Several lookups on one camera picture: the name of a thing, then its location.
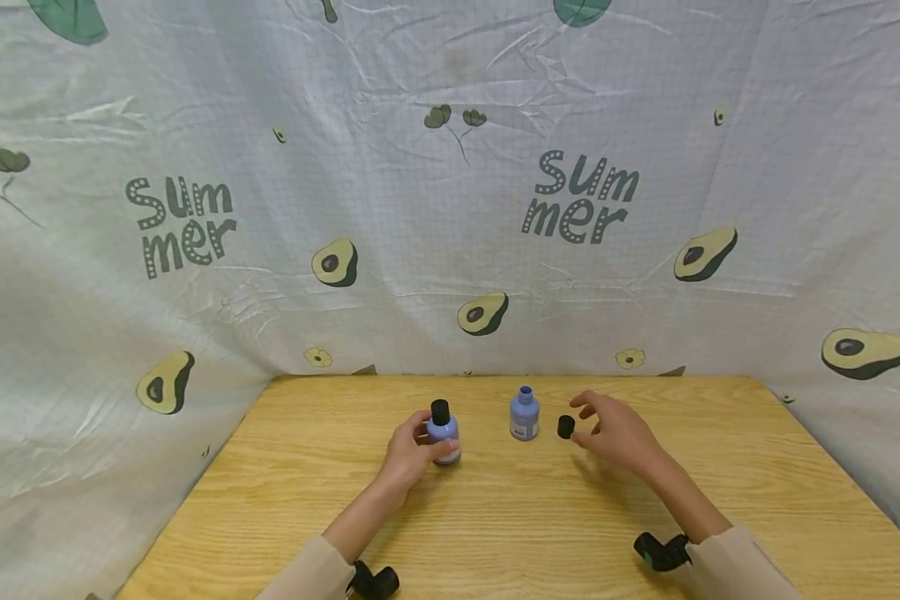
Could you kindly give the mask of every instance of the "black cap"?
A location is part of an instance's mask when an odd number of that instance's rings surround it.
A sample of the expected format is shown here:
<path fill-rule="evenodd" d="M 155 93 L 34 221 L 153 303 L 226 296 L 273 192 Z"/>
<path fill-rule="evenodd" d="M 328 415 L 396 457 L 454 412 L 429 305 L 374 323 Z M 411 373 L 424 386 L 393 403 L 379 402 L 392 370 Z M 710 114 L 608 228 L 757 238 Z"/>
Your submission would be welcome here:
<path fill-rule="evenodd" d="M 563 415 L 557 422 L 557 435 L 564 438 L 564 440 L 569 440 L 570 436 L 573 435 L 573 428 L 576 426 L 577 422 L 574 421 L 573 417 L 570 415 Z"/>
<path fill-rule="evenodd" d="M 450 405 L 446 400 L 439 398 L 430 403 L 430 421 L 435 425 L 443 426 L 450 423 Z"/>

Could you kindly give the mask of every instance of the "bottle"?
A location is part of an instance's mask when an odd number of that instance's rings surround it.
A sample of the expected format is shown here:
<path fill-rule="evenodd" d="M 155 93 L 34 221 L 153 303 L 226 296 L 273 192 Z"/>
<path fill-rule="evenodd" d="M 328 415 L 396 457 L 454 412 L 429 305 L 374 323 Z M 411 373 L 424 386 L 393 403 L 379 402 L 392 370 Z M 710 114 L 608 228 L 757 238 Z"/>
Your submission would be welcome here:
<path fill-rule="evenodd" d="M 457 418 L 450 414 L 450 405 L 446 400 L 440 398 L 430 403 L 431 417 L 427 422 L 427 435 L 430 436 L 430 443 L 442 442 L 443 440 L 460 440 L 460 425 L 457 424 Z M 437 465 L 453 465 L 460 460 L 461 448 L 457 447 L 446 456 L 441 456 L 433 461 Z"/>
<path fill-rule="evenodd" d="M 530 386 L 520 387 L 511 400 L 511 435 L 522 442 L 533 440 L 540 429 L 540 403 Z"/>

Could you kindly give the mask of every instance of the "avocado print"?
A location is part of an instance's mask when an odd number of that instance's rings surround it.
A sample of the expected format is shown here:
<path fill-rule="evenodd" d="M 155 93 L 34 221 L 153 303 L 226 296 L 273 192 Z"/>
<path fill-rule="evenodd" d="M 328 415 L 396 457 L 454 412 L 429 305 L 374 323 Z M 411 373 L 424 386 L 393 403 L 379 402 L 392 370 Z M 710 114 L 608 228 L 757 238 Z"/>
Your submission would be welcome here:
<path fill-rule="evenodd" d="M 161 415 L 173 415 L 183 408 L 184 392 L 196 360 L 190 352 L 178 352 L 152 368 L 137 383 L 140 403 Z"/>
<path fill-rule="evenodd" d="M 607 8 L 610 8 L 610 0 L 553 0 L 557 18 L 576 28 L 596 23 Z"/>
<path fill-rule="evenodd" d="M 457 324 L 470 335 L 489 335 L 500 328 L 509 305 L 504 292 L 494 292 L 463 304 L 457 311 Z"/>
<path fill-rule="evenodd" d="M 350 287 L 357 281 L 357 248 L 348 238 L 337 238 L 313 254 L 310 268 L 324 285 Z"/>
<path fill-rule="evenodd" d="M 823 340 L 823 364 L 845 378 L 866 381 L 900 366 L 900 336 L 836 329 Z"/>
<path fill-rule="evenodd" d="M 107 25 L 94 0 L 27 0 L 47 29 L 67 42 L 92 46 L 107 38 Z"/>
<path fill-rule="evenodd" d="M 713 277 L 723 259 L 737 245 L 737 230 L 720 227 L 695 237 L 677 254 L 673 261 L 673 276 L 680 282 L 703 282 Z"/>

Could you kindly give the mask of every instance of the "beige sleeve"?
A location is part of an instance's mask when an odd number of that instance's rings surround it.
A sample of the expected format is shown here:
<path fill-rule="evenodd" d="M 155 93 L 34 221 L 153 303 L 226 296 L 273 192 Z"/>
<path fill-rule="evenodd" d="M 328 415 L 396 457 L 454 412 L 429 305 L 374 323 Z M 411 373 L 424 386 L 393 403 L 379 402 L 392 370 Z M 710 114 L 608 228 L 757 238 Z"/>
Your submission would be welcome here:
<path fill-rule="evenodd" d="M 311 539 L 257 600 L 343 600 L 355 573 L 323 536 Z"/>
<path fill-rule="evenodd" d="M 684 563 L 675 574 L 702 600 L 802 600 L 743 527 L 688 544 L 686 550 L 692 564 Z"/>

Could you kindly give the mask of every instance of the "fabric backdrop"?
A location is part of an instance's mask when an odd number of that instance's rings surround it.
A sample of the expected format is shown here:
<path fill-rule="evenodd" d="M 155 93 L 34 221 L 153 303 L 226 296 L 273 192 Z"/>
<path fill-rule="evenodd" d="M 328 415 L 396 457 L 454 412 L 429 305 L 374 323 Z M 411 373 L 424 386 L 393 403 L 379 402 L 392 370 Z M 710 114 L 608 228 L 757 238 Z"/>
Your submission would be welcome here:
<path fill-rule="evenodd" d="M 900 526 L 900 1 L 97 4 L 0 0 L 0 598 L 279 373 L 752 375 Z"/>

